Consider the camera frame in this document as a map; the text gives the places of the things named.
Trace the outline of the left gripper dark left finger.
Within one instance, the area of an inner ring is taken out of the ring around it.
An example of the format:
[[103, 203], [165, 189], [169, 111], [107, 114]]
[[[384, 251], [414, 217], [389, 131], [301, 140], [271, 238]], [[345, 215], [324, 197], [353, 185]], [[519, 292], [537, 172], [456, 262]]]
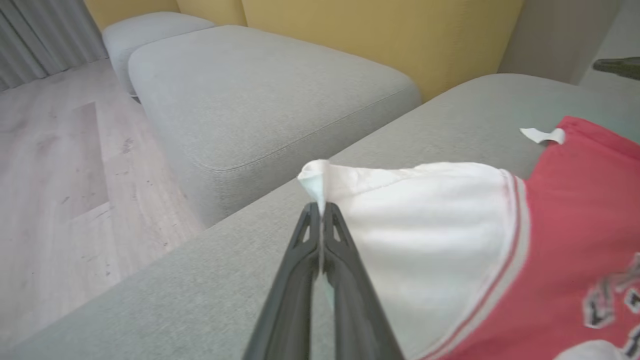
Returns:
[[321, 216], [307, 203], [295, 225], [272, 287], [247, 344], [244, 360], [308, 360], [313, 287], [318, 277]]

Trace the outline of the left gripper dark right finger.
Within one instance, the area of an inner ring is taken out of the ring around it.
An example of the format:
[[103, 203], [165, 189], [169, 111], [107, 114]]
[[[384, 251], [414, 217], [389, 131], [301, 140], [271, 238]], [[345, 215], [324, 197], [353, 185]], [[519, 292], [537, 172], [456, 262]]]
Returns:
[[323, 271], [333, 288], [336, 360], [403, 360], [398, 341], [341, 210], [327, 203]]

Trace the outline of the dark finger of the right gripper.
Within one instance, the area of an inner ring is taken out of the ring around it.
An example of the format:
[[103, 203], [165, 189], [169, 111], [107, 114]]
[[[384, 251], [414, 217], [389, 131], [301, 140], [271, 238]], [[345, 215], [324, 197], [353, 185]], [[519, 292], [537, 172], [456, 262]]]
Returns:
[[626, 79], [640, 80], [640, 57], [603, 58], [592, 64], [592, 69]]

